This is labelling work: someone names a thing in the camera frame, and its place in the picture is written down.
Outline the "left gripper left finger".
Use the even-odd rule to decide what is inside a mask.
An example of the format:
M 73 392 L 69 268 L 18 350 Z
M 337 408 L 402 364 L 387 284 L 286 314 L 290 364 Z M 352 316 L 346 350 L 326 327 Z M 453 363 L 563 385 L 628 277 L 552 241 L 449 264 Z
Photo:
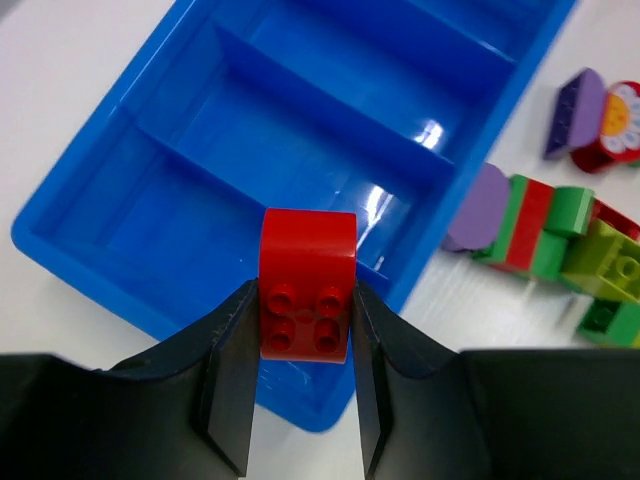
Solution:
M 260 358 L 258 288 L 108 370 L 1 358 L 5 479 L 239 479 Z

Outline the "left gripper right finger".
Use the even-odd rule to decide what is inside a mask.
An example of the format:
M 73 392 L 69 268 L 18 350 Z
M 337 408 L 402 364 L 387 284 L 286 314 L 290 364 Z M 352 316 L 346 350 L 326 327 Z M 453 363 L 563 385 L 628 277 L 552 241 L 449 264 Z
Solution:
M 352 346 L 369 479 L 635 479 L 635 350 L 454 352 L 353 292 Z

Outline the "red curved lego brick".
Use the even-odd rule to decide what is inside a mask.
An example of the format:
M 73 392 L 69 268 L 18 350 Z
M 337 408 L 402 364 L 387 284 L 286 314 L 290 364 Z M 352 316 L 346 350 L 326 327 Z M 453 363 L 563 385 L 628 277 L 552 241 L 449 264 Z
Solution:
M 345 362 L 356 244 L 353 213 L 266 210 L 258 272 L 263 358 Z

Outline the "lime green lego brick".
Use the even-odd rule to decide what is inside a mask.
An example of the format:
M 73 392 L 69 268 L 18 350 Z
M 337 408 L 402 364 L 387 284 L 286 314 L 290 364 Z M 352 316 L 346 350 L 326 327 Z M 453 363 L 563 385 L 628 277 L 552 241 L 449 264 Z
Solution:
M 574 290 L 594 298 L 639 302 L 639 244 L 600 219 L 572 242 L 560 270 Z

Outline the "red flower lego brick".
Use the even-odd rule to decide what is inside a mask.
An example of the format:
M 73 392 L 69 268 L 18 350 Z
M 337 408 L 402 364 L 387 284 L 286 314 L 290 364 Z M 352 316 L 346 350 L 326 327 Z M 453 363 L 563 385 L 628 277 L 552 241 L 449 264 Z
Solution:
M 639 83 L 609 87 L 596 139 L 571 154 L 583 172 L 596 174 L 620 165 L 639 167 Z

